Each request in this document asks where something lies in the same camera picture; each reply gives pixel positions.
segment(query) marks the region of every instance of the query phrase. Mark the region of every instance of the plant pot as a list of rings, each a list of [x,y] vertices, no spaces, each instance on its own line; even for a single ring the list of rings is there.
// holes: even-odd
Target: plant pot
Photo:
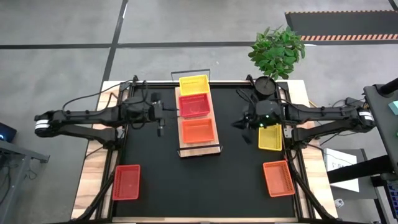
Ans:
[[[256,79],[254,87],[259,100],[266,100],[269,96],[275,93],[276,82],[272,78],[263,76]]]

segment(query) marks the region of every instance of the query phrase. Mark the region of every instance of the white paper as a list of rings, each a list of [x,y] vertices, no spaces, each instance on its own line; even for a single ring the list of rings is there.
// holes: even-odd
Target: white paper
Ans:
[[[325,149],[325,163],[327,171],[335,170],[340,167],[350,166],[351,164],[356,164],[356,156],[351,154],[339,152],[332,149]],[[352,190],[359,192],[358,179],[347,180],[343,182],[338,182],[330,184],[334,187],[340,187],[342,189]]]

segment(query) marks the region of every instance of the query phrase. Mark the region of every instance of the wooden table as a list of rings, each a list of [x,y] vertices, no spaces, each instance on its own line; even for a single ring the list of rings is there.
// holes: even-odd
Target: wooden table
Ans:
[[[105,90],[113,85],[121,83],[122,81],[106,81],[103,83],[102,90]],[[310,106],[307,96],[307,91],[305,89],[305,84],[303,80],[288,80],[290,100],[295,104],[303,104]],[[119,94],[119,87],[114,87],[104,93],[99,97],[99,102],[97,110],[102,110],[107,102],[109,95],[114,93],[116,96]],[[117,99],[112,98],[109,106],[116,105]],[[307,122],[302,125],[304,128],[314,127],[314,122]],[[103,129],[104,126],[96,124],[93,126],[97,129]],[[311,144],[317,145],[317,141],[312,141]],[[95,149],[99,148],[101,145],[96,141],[91,141],[88,144],[86,153],[90,153]],[[335,208],[333,195],[331,193],[331,188],[329,185],[328,176],[325,169],[325,164],[323,162],[322,152],[319,149],[308,147],[302,150],[303,159],[305,163],[305,171],[307,173],[309,187],[314,193],[319,202],[324,206],[324,208],[334,217],[337,217],[337,211]],[[116,160],[117,152],[113,152],[111,169],[114,167],[114,162]],[[87,208],[87,206],[93,201],[96,194],[101,187],[101,180],[104,172],[104,164],[106,159],[106,150],[101,149],[98,152],[92,154],[83,163],[80,183],[76,193],[75,203],[72,210],[71,218],[79,217]],[[298,191],[301,199],[302,210],[304,217],[308,217],[307,210],[307,200],[304,193],[299,187]],[[104,199],[104,206],[102,217],[106,218],[108,214],[108,205],[111,196],[111,190],[109,190]],[[125,217],[125,218],[114,218],[113,222],[294,222],[297,221],[296,218],[139,218],[139,217]]]

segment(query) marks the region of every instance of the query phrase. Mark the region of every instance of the green plant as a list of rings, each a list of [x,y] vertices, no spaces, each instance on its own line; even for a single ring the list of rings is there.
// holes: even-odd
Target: green plant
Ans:
[[[285,30],[269,31],[268,27],[264,33],[257,34],[249,57],[264,75],[275,80],[288,79],[294,69],[293,63],[298,62],[300,56],[305,57],[304,44],[289,26]]]

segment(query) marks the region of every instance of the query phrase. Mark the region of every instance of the gray floor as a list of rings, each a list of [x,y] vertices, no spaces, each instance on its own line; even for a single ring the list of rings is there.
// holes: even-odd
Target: gray floor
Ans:
[[[0,0],[0,44],[110,43],[121,0]],[[285,24],[285,11],[391,9],[387,0],[130,0],[119,42],[249,41],[267,26]],[[307,58],[291,79],[305,80],[310,99],[329,105],[362,88],[396,78],[398,45],[307,47]],[[87,141],[34,135],[35,114],[99,90],[108,49],[0,50],[0,121],[18,129],[16,144],[51,155],[32,168],[39,177],[26,181],[13,223],[67,221],[76,194]],[[247,47],[119,49],[110,80],[133,75],[169,80],[170,72],[211,69],[213,80],[260,75]],[[71,109],[93,109],[96,97]],[[335,149],[365,148],[369,158],[385,154],[377,130],[339,137]],[[372,201],[346,202],[338,210],[349,221],[378,220]]]

